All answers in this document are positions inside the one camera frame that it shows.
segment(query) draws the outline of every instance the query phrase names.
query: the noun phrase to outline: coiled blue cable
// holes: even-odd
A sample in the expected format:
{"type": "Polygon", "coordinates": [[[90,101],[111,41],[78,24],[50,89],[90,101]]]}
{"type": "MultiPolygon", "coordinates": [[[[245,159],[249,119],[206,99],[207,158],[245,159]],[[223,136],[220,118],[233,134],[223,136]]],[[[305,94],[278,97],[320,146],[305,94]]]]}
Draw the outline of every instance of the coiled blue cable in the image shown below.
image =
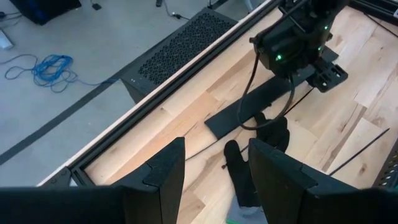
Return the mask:
{"type": "Polygon", "coordinates": [[[67,55],[49,55],[42,62],[39,63],[39,58],[32,54],[18,55],[5,62],[0,62],[0,65],[5,65],[15,59],[21,57],[33,57],[35,59],[34,66],[32,68],[22,68],[20,66],[12,66],[5,74],[4,78],[7,80],[17,79],[24,72],[31,72],[33,74],[33,82],[37,86],[50,88],[54,93],[61,93],[67,89],[68,85],[75,82],[80,82],[88,86],[98,86],[102,83],[114,83],[117,80],[107,79],[100,83],[87,83],[78,78],[78,75],[70,69],[73,63],[73,59],[67,55]],[[10,72],[13,70],[20,70],[15,76],[11,76],[10,72]],[[55,89],[55,86],[61,86],[61,83],[66,83],[60,89],[55,89]]]}

